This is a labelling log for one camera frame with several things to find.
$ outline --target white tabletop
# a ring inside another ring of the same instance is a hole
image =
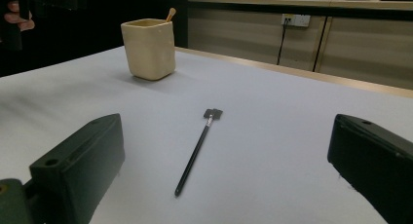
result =
[[[178,52],[176,70],[133,78],[124,48],[0,79],[0,178],[87,122],[120,113],[126,161],[91,223],[386,223],[327,161],[336,114],[413,140],[413,98]],[[212,123],[179,198],[173,194]]]

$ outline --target wall socket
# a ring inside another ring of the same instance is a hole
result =
[[[294,15],[294,14],[282,14],[282,24],[285,19],[289,19],[288,25],[308,27],[310,24],[310,16],[307,15]]]

